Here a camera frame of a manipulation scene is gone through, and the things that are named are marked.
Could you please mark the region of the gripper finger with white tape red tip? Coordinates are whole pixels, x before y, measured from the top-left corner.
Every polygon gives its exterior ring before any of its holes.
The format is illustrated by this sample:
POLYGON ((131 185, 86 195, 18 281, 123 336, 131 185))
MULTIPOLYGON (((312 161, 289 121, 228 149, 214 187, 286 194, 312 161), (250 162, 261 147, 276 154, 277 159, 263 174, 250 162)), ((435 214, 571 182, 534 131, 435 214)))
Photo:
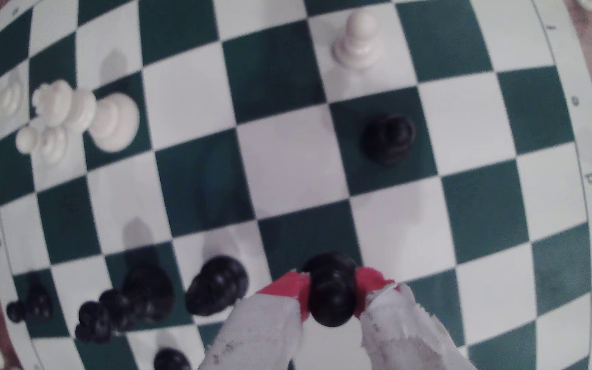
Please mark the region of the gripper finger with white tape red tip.
POLYGON ((407 283, 371 267, 355 271, 361 345, 373 369, 476 369, 407 283))
POLYGON ((290 271, 235 305, 199 369, 287 369, 308 319, 310 275, 290 271))

